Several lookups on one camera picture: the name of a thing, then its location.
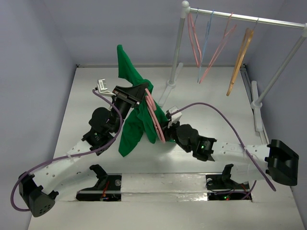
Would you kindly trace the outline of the green t shirt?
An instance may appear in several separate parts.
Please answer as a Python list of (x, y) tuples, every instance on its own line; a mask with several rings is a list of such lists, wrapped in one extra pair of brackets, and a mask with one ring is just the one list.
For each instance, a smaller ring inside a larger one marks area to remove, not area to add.
[[(148, 90), (152, 92), (154, 86), (148, 79), (144, 79), (133, 66), (129, 56), (122, 45), (117, 45), (118, 77), (127, 80), (133, 86), (148, 83)], [(143, 134), (146, 134), (150, 143), (154, 144), (158, 134), (154, 128), (153, 120), (147, 108), (146, 101), (134, 108), (125, 118), (119, 143), (119, 153), (125, 157), (130, 154), (140, 142)]]

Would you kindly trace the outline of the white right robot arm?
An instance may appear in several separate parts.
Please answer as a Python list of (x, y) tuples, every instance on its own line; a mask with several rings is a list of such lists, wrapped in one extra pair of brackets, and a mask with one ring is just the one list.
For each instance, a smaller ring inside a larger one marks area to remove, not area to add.
[(225, 163), (221, 183), (224, 187), (270, 176), (276, 183), (296, 186), (299, 156), (280, 140), (267, 145), (247, 145), (218, 141), (199, 135), (189, 124), (164, 125), (166, 140), (175, 141), (185, 152), (200, 161)]

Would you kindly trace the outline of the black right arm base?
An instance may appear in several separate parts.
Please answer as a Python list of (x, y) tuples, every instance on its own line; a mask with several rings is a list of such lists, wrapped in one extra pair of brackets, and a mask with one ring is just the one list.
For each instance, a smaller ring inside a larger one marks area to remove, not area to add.
[(220, 174), (207, 174), (207, 198), (209, 201), (252, 200), (249, 184), (238, 184), (231, 179), (233, 164), (228, 164)]

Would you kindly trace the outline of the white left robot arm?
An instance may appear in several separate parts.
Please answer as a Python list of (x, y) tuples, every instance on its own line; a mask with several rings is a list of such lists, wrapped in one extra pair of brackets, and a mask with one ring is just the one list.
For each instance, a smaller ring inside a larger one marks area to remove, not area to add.
[(83, 156), (100, 155), (114, 143), (129, 110), (139, 107), (148, 87), (145, 82), (132, 87), (116, 86), (112, 92), (101, 86), (94, 88), (94, 94), (103, 100), (111, 97), (110, 107), (98, 107), (93, 111), (90, 130), (66, 155), (41, 163), (19, 176), (14, 188), (19, 190), (33, 217), (49, 212), (65, 183), (82, 173), (80, 162)]

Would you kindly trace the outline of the pink plastic hanger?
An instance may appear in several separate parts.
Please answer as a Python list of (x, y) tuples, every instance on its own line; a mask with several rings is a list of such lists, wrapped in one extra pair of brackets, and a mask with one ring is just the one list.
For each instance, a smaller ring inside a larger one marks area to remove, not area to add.
[(158, 119), (157, 119), (155, 113), (154, 113), (157, 108), (156, 108), (154, 99), (151, 96), (151, 93), (149, 92), (149, 90), (147, 88), (145, 89), (145, 101), (146, 101), (146, 104), (147, 104), (148, 112), (149, 112), (150, 117), (153, 121), (153, 126), (154, 126), (156, 133), (158, 135), (158, 138), (160, 139), (161, 142), (165, 143), (165, 137), (163, 135), (161, 126), (158, 122)]

